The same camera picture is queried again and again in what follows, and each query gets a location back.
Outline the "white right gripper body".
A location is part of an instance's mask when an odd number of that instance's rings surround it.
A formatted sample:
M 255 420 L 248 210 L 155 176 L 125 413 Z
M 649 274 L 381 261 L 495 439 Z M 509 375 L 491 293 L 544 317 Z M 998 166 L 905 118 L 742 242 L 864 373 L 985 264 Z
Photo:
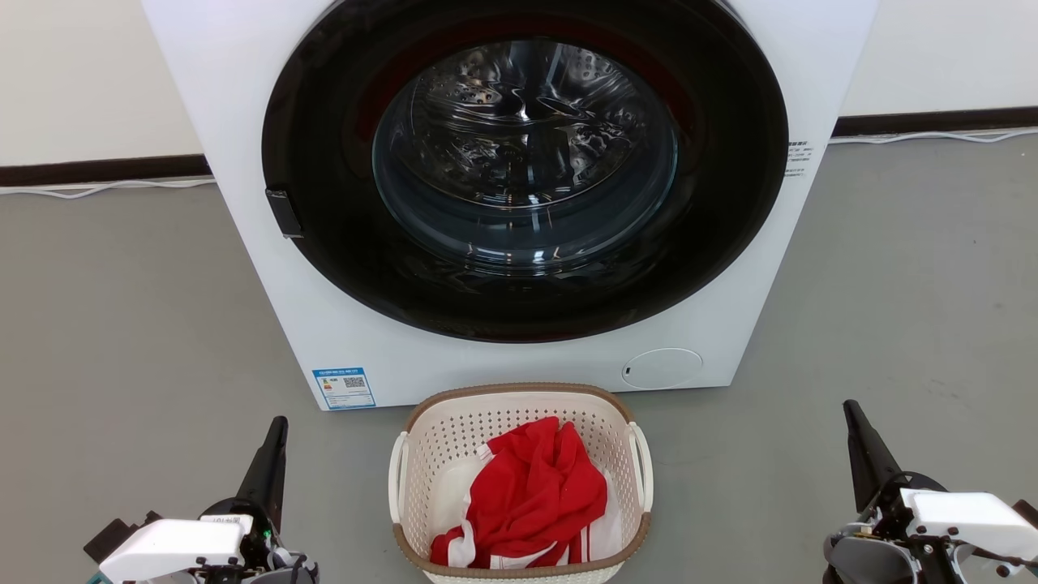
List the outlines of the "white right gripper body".
M 853 478 L 859 517 L 823 544 L 822 584 L 969 584 L 963 565 L 1038 579 L 1038 509 L 989 492 L 948 492 L 909 472 Z

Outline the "white front-load washing machine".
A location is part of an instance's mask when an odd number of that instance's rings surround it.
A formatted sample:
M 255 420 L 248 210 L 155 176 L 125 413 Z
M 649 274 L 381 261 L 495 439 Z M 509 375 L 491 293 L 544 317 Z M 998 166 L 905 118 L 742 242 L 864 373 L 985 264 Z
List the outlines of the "white front-load washing machine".
M 830 142 L 879 0 L 723 0 L 778 67 L 792 98 L 783 172 L 790 141 L 807 140 L 815 151 L 805 176 L 783 177 L 760 232 L 689 299 L 608 333 L 541 343 L 470 341 L 411 328 L 342 291 L 295 239 L 281 235 L 264 195 L 264 115 L 293 49 L 335 1 L 142 0 L 208 166 L 321 410 L 327 411 L 312 370 L 363 368 L 377 407 L 507 382 L 645 391 L 620 373 L 634 356 L 660 347 L 701 356 L 689 388 L 731 383 Z

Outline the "cream perforated laundry basket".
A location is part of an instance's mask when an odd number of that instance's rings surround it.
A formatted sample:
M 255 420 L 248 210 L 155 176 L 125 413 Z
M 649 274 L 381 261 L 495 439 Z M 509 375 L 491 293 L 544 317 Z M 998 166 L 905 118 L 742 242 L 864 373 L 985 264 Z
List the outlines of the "cream perforated laundry basket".
M 594 466 L 611 473 L 623 517 L 623 550 L 556 568 L 463 569 L 431 563 L 431 541 L 462 521 L 462 498 L 483 468 L 479 449 L 497 436 L 552 415 L 573 423 Z M 388 502 L 401 553 L 431 584 L 605 584 L 648 535 L 653 463 L 633 414 L 604 389 L 564 382 L 453 389 L 416 406 L 397 437 Z

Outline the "blue energy label sticker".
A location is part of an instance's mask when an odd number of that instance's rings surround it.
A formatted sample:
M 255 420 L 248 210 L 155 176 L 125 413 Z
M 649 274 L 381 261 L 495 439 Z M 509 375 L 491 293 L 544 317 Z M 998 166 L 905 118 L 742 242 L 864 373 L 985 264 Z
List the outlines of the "blue energy label sticker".
M 358 410 L 377 406 L 363 368 L 312 370 L 312 376 L 326 410 Z

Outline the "white garment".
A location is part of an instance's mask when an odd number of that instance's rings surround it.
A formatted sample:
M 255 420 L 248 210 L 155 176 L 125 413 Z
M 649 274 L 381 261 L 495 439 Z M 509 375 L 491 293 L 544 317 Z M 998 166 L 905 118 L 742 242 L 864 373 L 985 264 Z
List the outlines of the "white garment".
M 461 524 L 449 529 L 444 535 L 434 538 L 430 546 L 430 562 L 449 568 L 531 569 L 537 566 L 539 560 L 554 560 L 556 566 L 564 566 L 601 560 L 619 553 L 625 547 L 625 543 L 618 492 L 611 473 L 600 466 L 594 468 L 600 470 L 607 481 L 607 507 L 604 515 L 591 522 L 570 543 L 552 543 L 526 556 L 489 555 L 482 560 L 475 547 L 474 528 L 467 518 L 471 496 L 466 494 L 462 498 Z

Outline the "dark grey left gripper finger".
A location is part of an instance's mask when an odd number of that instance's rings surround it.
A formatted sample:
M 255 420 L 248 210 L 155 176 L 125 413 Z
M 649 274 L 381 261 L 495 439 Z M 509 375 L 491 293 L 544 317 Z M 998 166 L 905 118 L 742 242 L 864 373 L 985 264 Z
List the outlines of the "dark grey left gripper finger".
M 238 499 L 249 501 L 263 510 L 277 533 L 281 532 L 288 432 L 288 418 L 276 415 L 236 495 Z

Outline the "red garment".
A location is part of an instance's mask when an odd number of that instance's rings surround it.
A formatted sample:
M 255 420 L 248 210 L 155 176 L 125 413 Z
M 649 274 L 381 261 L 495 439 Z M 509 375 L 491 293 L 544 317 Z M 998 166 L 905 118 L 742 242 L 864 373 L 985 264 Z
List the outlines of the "red garment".
M 467 518 L 482 560 L 570 543 L 607 507 L 607 481 L 573 423 L 556 415 L 494 437 L 479 458 Z

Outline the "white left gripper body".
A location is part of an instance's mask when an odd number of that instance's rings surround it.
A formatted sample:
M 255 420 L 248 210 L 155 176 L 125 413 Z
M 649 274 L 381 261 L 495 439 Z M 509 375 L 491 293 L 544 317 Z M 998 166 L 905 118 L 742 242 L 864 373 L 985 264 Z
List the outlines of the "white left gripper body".
M 319 563 L 283 546 L 277 518 L 242 498 L 196 520 L 114 520 L 83 551 L 99 565 L 86 584 L 321 584 Z

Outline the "round white filter cover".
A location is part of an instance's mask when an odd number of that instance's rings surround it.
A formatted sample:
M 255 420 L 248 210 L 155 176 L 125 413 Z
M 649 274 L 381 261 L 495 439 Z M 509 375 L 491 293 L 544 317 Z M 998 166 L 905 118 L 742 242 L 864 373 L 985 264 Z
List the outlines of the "round white filter cover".
M 682 347 L 660 347 L 634 356 L 623 366 L 620 377 L 629 387 L 657 389 L 689 388 L 703 367 L 696 352 Z

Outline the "black round washing machine door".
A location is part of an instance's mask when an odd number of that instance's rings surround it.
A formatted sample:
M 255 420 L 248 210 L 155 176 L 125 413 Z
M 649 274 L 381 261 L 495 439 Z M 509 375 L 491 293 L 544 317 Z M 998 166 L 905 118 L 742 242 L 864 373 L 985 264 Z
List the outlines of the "black round washing machine door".
M 262 163 L 352 299 L 541 343 L 715 280 L 774 211 L 791 123 L 723 0 L 336 0 L 272 89 Z

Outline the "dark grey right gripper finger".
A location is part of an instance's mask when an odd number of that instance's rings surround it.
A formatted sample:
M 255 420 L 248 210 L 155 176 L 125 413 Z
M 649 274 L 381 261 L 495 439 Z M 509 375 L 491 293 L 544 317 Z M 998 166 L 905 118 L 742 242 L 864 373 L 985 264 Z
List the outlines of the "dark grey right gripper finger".
M 856 400 L 843 402 L 847 449 L 857 513 L 863 513 L 890 478 L 902 472 L 885 441 Z

